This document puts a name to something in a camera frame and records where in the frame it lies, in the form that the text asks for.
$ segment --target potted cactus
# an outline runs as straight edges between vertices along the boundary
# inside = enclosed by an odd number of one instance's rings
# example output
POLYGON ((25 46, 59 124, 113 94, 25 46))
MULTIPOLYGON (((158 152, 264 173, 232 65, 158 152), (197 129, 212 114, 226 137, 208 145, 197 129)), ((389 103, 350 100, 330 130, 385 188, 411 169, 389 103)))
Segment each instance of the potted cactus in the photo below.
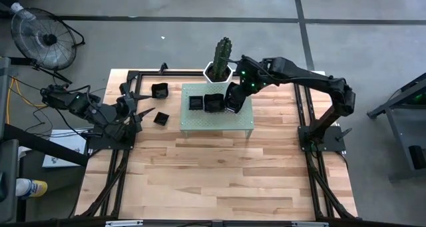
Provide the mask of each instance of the potted cactus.
POLYGON ((234 72, 224 59, 229 59, 232 50, 232 43, 229 38, 224 37, 219 41, 214 52, 214 60, 207 64, 204 69, 204 76, 208 83, 229 83, 234 72))

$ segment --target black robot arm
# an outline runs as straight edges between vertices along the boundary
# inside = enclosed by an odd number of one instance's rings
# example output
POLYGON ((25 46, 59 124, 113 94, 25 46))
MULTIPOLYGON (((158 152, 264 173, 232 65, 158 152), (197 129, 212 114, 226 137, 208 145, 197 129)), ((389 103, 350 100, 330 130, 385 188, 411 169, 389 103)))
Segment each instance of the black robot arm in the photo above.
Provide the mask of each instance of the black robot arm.
POLYGON ((91 137, 104 141, 96 148, 130 148, 136 133, 142 131, 141 121, 144 115, 154 108, 136 114, 137 101, 150 98, 130 92, 127 83, 120 85, 121 95, 116 103, 107 105, 101 103, 101 98, 90 94, 90 86, 75 90, 67 90, 67 85, 49 85, 40 90, 42 102, 54 109, 69 111, 71 114, 94 124, 91 137))
POLYGON ((231 111, 237 113, 246 97, 258 93, 268 85, 295 83, 327 93, 331 97, 332 106, 310 125, 308 137, 317 144, 323 142, 325 130, 339 117, 353 113, 355 93, 343 78, 326 77, 307 71, 283 57, 257 62, 243 55, 241 60, 235 63, 236 72, 240 75, 240 84, 231 83, 225 97, 225 105, 231 111))

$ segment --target electric fan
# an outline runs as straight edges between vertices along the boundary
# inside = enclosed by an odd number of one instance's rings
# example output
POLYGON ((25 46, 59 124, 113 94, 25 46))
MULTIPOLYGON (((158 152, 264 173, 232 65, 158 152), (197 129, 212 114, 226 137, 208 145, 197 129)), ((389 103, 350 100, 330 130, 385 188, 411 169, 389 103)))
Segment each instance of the electric fan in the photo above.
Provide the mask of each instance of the electric fan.
POLYGON ((85 39, 79 32, 48 11, 27 8, 13 16, 11 33, 18 50, 27 58, 18 61, 19 65, 26 61, 24 64, 70 83, 57 71, 69 67, 75 60, 77 47, 84 45, 85 39), (76 43, 73 32, 82 38, 80 43, 76 43))

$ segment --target gray floor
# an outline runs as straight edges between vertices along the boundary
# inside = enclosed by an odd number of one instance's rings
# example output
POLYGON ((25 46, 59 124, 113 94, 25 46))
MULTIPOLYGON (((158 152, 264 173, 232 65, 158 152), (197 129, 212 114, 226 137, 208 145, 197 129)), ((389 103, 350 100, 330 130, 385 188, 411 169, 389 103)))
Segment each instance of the gray floor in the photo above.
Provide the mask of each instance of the gray floor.
MULTIPOLYGON (((66 15, 124 15, 163 17, 297 17, 294 0, 22 0, 66 15)), ((302 0, 306 18, 425 19, 424 0, 302 0)), ((218 40, 233 42, 232 58, 241 54, 256 59, 283 56, 306 67, 298 24, 176 23, 69 21, 87 38, 72 67, 63 74, 74 87, 106 85, 113 68, 203 68, 213 58, 218 40)), ((390 184, 388 174, 404 165, 384 116, 369 120, 365 113, 385 102, 394 90, 425 72, 426 26, 308 25, 316 70, 345 77, 357 93, 355 114, 341 118, 346 136, 349 173, 359 216, 402 224, 426 225, 426 181, 390 184)), ((21 56, 10 38, 9 23, 0 21, 0 55, 21 56)), ((19 78, 37 87, 51 77, 25 67, 19 78)), ((39 103, 35 90, 21 87, 39 103)), ((31 107, 13 96, 11 122, 20 128, 36 123, 31 107)), ((57 113, 46 110, 55 128, 65 128, 57 113)), ((74 127, 88 126, 66 115, 74 127)), ((33 131, 48 128, 40 126, 33 131)), ((44 178, 55 173, 39 170, 44 178)), ((31 203, 32 219, 69 215, 78 184, 52 191, 31 203)))

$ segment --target white sneaker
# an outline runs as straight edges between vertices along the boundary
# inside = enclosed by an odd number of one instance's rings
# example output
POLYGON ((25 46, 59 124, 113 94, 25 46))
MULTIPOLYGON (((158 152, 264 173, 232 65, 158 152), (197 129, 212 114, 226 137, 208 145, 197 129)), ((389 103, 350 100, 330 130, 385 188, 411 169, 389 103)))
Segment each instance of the white sneaker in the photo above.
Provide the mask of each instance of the white sneaker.
POLYGON ((21 4, 19 3, 14 3, 11 6, 11 10, 15 13, 18 14, 18 16, 20 16, 20 18, 22 19, 26 19, 28 21, 32 21, 35 20, 35 16, 33 14, 31 14, 29 11, 27 10, 23 10, 24 8, 21 6, 21 4))

